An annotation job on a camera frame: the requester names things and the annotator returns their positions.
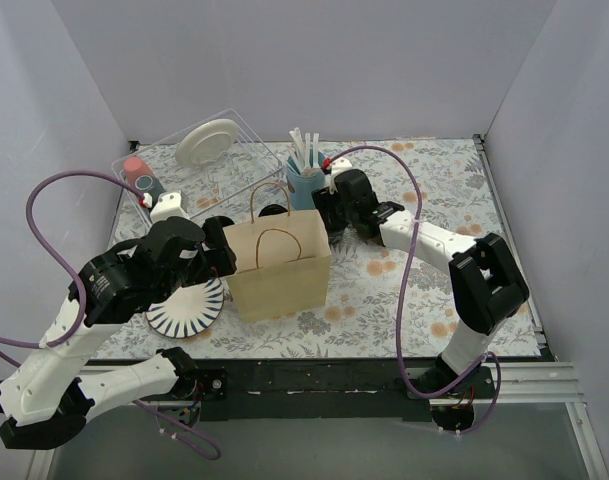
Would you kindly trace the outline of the brown paper takeout bag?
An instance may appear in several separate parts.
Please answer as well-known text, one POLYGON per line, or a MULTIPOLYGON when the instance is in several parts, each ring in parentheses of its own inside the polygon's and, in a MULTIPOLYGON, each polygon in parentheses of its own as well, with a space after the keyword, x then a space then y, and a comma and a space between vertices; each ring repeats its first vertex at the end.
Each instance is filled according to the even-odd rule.
POLYGON ((288 207, 279 215, 250 217, 224 228, 236 256, 226 277, 246 322, 311 310, 326 302, 331 251, 319 212, 288 207))

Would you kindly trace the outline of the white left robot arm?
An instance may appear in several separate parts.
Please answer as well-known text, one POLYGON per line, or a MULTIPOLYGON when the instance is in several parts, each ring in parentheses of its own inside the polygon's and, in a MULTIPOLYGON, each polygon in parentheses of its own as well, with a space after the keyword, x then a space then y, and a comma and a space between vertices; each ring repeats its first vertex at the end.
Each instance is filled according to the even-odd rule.
POLYGON ((81 370, 134 315, 182 287, 234 273, 236 257, 224 233, 231 223, 226 217, 211 217, 202 225, 171 217, 85 264, 37 349, 0 381, 4 446, 51 450, 90 420, 143 397, 191 397, 203 379, 180 347, 96 378, 81 370))

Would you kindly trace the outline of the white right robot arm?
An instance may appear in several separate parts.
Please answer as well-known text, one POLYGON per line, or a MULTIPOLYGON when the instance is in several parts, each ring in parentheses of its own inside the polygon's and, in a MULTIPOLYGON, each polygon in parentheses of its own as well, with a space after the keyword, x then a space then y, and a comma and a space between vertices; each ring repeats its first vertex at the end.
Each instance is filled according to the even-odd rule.
POLYGON ((434 366, 409 379, 407 387, 423 399, 463 395, 473 384, 472 372, 489 357, 496 333, 530 296, 508 244, 494 233, 475 238, 448 231, 398 203, 379 201, 359 169, 324 172, 328 184, 312 199, 330 237, 352 227, 361 239, 405 252, 449 277, 458 325, 434 366))

